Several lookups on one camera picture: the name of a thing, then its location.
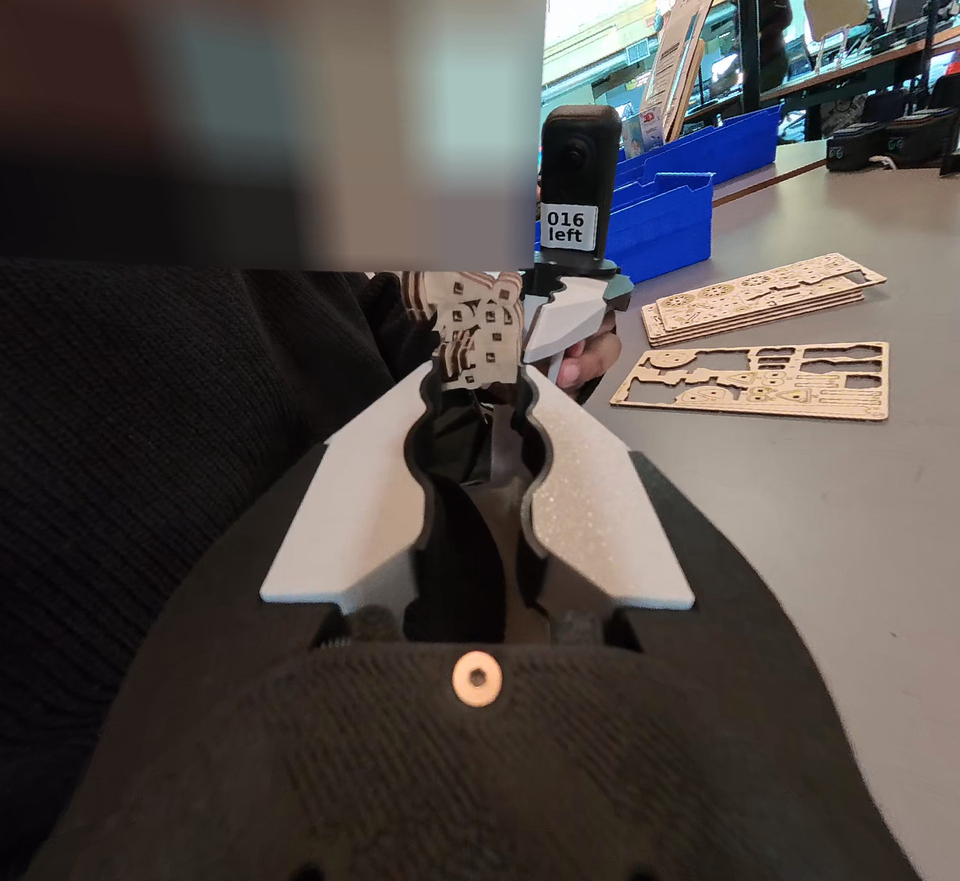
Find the stack of wooden puzzle sheets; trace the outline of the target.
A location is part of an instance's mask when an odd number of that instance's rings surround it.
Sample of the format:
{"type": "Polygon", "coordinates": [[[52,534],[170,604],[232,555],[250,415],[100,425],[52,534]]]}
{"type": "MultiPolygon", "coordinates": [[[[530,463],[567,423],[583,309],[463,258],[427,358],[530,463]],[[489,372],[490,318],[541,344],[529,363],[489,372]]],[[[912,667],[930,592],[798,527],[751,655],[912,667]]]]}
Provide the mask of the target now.
{"type": "Polygon", "coordinates": [[[656,299],[641,308],[641,319],[650,346],[669,347],[856,303],[885,283],[831,253],[656,299]]]}

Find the background wooden table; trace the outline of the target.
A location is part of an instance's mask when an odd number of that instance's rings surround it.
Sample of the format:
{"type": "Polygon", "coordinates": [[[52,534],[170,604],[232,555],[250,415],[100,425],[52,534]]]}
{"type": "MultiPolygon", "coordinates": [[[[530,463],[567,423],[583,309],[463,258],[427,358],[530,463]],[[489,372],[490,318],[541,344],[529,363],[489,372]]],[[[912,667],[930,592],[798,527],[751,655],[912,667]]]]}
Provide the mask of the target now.
{"type": "Polygon", "coordinates": [[[762,106],[767,106],[791,98],[810,100],[818,92],[833,91],[846,83],[885,78],[892,78],[893,83],[907,81],[922,72],[924,50],[925,41],[920,38],[913,43],[890,47],[874,55],[849,58],[841,64],[834,61],[821,71],[808,71],[761,93],[759,102],[762,106]]]}

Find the long blue plastic bin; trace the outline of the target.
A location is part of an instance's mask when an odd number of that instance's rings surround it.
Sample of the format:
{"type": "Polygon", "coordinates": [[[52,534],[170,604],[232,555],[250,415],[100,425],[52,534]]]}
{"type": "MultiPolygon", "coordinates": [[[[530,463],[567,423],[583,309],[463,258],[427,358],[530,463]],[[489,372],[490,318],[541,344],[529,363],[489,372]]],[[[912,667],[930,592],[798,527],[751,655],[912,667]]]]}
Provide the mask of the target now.
{"type": "Polygon", "coordinates": [[[782,108],[775,103],[622,160],[614,188],[647,183],[666,173],[713,174],[715,184],[749,175],[775,162],[781,117],[782,108]]]}

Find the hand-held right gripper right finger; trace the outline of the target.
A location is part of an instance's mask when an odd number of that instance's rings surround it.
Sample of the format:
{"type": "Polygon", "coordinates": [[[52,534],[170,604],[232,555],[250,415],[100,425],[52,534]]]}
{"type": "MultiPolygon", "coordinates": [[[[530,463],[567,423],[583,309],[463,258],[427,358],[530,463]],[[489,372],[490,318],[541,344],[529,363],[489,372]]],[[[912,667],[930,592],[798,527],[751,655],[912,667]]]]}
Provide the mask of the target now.
{"type": "Polygon", "coordinates": [[[518,385],[521,547],[543,611],[690,611],[694,593],[632,452],[533,365],[518,385]]]}

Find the person's left forearm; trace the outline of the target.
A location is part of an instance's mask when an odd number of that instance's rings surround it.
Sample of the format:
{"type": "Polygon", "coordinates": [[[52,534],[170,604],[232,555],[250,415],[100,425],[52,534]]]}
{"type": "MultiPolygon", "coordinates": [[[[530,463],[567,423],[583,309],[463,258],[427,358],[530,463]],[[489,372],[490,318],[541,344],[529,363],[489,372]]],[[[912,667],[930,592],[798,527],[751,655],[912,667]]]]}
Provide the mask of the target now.
{"type": "Polygon", "coordinates": [[[401,275],[361,274],[358,299],[394,382],[433,360],[440,340],[434,330],[435,318],[410,307],[401,275]]]}

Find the wooden puzzle model assembly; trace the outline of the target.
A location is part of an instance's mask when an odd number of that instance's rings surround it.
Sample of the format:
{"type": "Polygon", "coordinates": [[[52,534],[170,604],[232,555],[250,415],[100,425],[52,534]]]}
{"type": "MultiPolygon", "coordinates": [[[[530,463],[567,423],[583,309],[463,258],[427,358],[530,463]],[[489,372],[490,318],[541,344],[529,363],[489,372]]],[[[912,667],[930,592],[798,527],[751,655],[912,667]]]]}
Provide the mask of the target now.
{"type": "Polygon", "coordinates": [[[517,383],[524,333],[519,272],[403,271],[399,283],[408,313],[438,334],[445,391],[517,383]]]}

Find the short blue plastic bin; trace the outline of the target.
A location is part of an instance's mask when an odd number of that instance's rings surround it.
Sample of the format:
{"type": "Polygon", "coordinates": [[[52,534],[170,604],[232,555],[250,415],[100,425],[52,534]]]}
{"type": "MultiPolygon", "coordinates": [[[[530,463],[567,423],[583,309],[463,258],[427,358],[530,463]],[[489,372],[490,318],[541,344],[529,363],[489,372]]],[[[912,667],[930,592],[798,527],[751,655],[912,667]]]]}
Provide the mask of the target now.
{"type": "Polygon", "coordinates": [[[714,174],[660,172],[613,191],[606,258],[633,283],[711,259],[714,174]]]}

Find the grey desk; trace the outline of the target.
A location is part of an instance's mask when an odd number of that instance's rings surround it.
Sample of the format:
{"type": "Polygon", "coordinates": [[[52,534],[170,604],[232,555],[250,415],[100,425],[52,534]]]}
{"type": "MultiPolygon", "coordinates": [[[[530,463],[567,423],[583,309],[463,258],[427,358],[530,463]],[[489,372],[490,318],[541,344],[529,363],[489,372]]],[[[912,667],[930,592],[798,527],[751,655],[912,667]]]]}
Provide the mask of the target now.
{"type": "Polygon", "coordinates": [[[714,209],[712,257],[636,286],[587,404],[762,575],[817,660],[861,770],[925,879],[958,879],[958,177],[816,168],[714,209]],[[889,344],[864,424],[612,407],[649,347],[643,305],[840,252],[863,303],[694,346],[889,344]]]}

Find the person's left hand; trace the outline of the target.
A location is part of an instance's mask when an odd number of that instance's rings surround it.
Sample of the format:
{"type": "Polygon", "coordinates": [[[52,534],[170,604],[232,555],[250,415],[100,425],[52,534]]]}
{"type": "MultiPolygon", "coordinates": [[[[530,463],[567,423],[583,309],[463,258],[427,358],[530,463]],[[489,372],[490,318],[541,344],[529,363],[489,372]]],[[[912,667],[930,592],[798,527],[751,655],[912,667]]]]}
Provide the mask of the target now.
{"type": "Polygon", "coordinates": [[[617,328],[605,327],[568,348],[558,369],[556,384],[572,400],[584,404],[616,364],[622,351],[617,328]]]}

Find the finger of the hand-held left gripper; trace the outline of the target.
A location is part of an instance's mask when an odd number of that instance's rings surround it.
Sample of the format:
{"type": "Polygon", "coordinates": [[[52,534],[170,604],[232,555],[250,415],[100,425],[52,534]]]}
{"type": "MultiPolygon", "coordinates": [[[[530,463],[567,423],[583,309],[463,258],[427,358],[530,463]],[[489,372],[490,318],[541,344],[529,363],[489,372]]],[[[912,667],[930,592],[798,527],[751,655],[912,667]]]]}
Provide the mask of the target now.
{"type": "Polygon", "coordinates": [[[605,317],[605,280],[561,276],[547,295],[523,295],[522,363],[562,358],[567,349],[594,335],[605,317]]]}

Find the black device with round lenses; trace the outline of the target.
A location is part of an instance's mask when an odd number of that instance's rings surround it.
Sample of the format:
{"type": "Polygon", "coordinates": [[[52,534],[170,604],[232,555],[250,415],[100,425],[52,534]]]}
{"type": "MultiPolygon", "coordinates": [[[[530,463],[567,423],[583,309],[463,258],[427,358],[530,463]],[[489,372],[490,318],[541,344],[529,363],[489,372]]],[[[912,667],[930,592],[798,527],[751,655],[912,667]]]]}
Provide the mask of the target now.
{"type": "Polygon", "coordinates": [[[869,168],[895,171],[888,148],[892,121],[858,121],[832,132],[825,143],[825,167],[831,172],[869,168]]]}
{"type": "Polygon", "coordinates": [[[899,169],[939,165],[954,143],[957,107],[919,110],[891,121],[884,135],[885,155],[899,169]]]}

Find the leaning brown cardboard board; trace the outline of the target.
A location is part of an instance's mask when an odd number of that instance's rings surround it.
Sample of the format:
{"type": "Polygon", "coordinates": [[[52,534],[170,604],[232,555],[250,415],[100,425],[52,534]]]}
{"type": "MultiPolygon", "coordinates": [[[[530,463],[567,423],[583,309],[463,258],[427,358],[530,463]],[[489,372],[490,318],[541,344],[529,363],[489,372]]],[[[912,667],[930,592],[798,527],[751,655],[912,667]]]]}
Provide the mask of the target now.
{"type": "Polygon", "coordinates": [[[689,87],[699,64],[697,45],[713,1],[675,0],[659,36],[644,105],[659,110],[665,141],[676,137],[675,128],[687,112],[689,87]]]}

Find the punched-out wooden puzzle sheet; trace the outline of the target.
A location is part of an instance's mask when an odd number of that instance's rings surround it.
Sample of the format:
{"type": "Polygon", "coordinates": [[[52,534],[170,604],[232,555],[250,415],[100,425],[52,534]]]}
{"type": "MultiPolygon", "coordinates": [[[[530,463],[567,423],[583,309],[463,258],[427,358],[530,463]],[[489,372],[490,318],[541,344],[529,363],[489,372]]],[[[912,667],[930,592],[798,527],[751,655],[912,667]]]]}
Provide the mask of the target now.
{"type": "Polygon", "coordinates": [[[648,350],[609,400],[623,409],[882,422],[882,341],[648,350]]]}

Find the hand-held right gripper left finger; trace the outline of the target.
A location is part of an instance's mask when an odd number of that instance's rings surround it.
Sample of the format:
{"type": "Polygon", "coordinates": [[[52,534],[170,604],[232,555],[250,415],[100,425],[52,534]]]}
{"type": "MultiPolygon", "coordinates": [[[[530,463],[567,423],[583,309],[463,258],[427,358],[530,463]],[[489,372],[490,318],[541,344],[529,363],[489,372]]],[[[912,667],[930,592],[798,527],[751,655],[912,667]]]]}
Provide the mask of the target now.
{"type": "Polygon", "coordinates": [[[263,602],[402,613],[417,598],[441,389],[438,364],[427,361],[327,439],[260,586],[263,602]]]}

